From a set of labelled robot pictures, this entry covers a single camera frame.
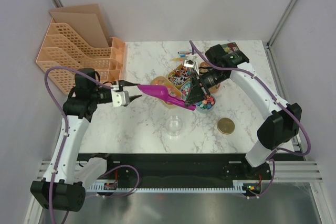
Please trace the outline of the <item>magenta plastic scoop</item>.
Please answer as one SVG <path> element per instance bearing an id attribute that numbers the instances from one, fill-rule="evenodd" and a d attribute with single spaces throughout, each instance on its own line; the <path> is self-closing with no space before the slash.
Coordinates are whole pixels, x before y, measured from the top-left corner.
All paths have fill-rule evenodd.
<path id="1" fill-rule="evenodd" d="M 144 85 L 139 84 L 138 89 L 142 91 L 144 94 L 158 98 L 164 102 L 169 102 L 173 105 L 177 105 L 181 108 L 185 108 L 191 111 L 195 111 L 196 105 L 186 105 L 185 101 L 178 99 L 169 95 L 168 89 L 166 86 L 162 85 Z"/>

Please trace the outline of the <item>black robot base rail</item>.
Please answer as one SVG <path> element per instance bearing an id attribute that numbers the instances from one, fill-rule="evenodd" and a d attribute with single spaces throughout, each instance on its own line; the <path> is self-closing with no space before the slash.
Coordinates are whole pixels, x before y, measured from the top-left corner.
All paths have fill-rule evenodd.
<path id="1" fill-rule="evenodd" d="M 249 168 L 244 154 L 79 154 L 77 160 L 99 157 L 107 160 L 107 169 L 121 165 L 107 178 L 117 178 L 122 186 L 163 187 L 229 187 L 232 180 L 267 181 L 271 179 L 268 164 Z"/>

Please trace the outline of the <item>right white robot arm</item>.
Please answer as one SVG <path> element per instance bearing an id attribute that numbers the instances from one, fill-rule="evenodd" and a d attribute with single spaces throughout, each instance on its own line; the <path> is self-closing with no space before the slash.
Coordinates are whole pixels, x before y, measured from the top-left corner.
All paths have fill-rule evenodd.
<path id="1" fill-rule="evenodd" d="M 254 178 L 259 173 L 259 166 L 299 133 L 302 109 L 296 103 L 289 104 L 272 91 L 258 77 L 242 51 L 227 53 L 223 45 L 218 44 L 210 47 L 203 55 L 194 44 L 191 47 L 192 52 L 197 53 L 210 69 L 204 74 L 193 71 L 186 105 L 201 102 L 210 94 L 210 88 L 231 79 L 247 94 L 264 119 L 257 130 L 257 142 L 246 153 L 246 162 L 240 166 L 240 172 L 245 178 Z"/>

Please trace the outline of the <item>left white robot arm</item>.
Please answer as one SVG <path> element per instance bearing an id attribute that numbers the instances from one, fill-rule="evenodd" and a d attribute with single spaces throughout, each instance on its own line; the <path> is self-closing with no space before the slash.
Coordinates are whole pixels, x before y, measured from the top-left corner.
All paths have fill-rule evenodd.
<path id="1" fill-rule="evenodd" d="M 132 82 L 101 83 L 96 79 L 98 73 L 92 68 L 51 67 L 45 73 L 45 84 L 48 84 L 48 75 L 53 70 L 61 69 L 75 74 L 75 85 L 63 105 L 55 103 L 62 115 L 58 141 L 42 179 L 33 181 L 30 187 L 35 199 L 51 214 L 54 210 L 78 212 L 87 189 L 99 177 L 111 178 L 114 175 L 115 165 L 105 157 L 92 157 L 76 171 L 80 145 L 99 104 L 127 106 L 137 98 L 123 89 L 132 87 Z"/>

